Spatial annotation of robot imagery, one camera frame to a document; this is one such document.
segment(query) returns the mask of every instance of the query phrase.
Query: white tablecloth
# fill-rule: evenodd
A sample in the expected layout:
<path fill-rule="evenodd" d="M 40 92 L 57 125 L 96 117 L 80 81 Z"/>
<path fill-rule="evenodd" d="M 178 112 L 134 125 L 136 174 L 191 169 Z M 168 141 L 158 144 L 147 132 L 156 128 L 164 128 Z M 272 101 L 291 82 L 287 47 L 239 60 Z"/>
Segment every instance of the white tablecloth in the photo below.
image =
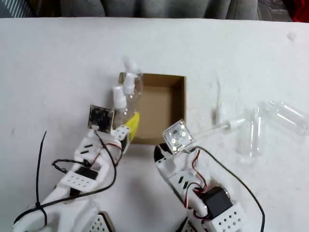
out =
<path fill-rule="evenodd" d="M 1 231 L 35 203 L 35 172 L 43 133 L 40 198 L 62 176 L 50 165 L 72 158 L 85 136 L 89 105 L 112 106 L 111 86 L 133 57 L 146 73 L 187 76 L 187 124 L 193 134 L 211 126 L 213 77 L 222 83 L 228 117 L 264 100 L 286 101 L 309 112 L 309 26 L 300 23 L 206 19 L 0 19 Z M 238 174 L 260 200 L 266 232 L 307 231 L 308 140 L 269 126 L 263 155 L 240 165 L 237 133 L 200 141 Z M 110 190 L 98 194 L 119 232 L 171 232 L 185 210 L 153 161 L 153 146 L 133 145 Z M 250 195 L 231 181 L 237 201 L 259 231 L 261 216 Z"/>

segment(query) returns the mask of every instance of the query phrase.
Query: spray bottle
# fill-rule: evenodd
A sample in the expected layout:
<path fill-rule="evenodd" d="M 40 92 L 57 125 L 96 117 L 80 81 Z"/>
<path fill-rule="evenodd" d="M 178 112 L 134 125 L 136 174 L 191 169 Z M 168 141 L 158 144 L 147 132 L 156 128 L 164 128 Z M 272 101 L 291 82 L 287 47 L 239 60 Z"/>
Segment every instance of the spray bottle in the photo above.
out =
<path fill-rule="evenodd" d="M 124 125 L 131 117 L 130 112 L 127 109 L 126 97 L 123 93 L 123 86 L 118 84 L 112 88 L 113 100 L 114 100 L 114 122 L 113 128 L 116 129 L 121 125 Z"/>
<path fill-rule="evenodd" d="M 135 114 L 138 111 L 143 89 L 142 73 L 136 63 L 128 57 L 124 57 L 123 62 L 126 68 L 123 90 L 126 96 L 127 107 Z"/>

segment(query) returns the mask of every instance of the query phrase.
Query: yellow object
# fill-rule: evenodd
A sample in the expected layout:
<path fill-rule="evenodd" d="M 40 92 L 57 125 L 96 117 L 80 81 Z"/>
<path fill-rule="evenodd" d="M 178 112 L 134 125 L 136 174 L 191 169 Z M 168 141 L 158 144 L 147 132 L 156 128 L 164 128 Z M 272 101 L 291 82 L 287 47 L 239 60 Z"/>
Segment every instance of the yellow object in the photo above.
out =
<path fill-rule="evenodd" d="M 129 133 L 129 140 L 130 142 L 133 140 L 133 138 L 136 135 L 137 129 L 139 128 L 139 123 L 140 123 L 140 113 L 137 112 L 126 124 L 126 127 L 130 128 L 130 133 Z"/>

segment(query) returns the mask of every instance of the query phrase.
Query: red object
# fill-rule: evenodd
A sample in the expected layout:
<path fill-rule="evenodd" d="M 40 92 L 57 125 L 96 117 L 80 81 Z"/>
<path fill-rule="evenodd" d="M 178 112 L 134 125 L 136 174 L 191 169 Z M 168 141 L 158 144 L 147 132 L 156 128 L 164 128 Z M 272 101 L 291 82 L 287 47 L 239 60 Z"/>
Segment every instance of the red object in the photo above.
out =
<path fill-rule="evenodd" d="M 309 0 L 294 0 L 296 10 L 293 16 L 295 22 L 309 22 Z"/>

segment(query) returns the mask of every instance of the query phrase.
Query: white led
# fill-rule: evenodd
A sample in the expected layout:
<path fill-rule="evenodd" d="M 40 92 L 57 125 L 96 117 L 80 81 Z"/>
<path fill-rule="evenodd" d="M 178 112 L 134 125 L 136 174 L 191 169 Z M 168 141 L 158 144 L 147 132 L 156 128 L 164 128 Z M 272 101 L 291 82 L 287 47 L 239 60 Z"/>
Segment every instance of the white led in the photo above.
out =
<path fill-rule="evenodd" d="M 171 125 L 162 134 L 170 151 L 174 154 L 183 151 L 195 142 L 183 120 Z"/>

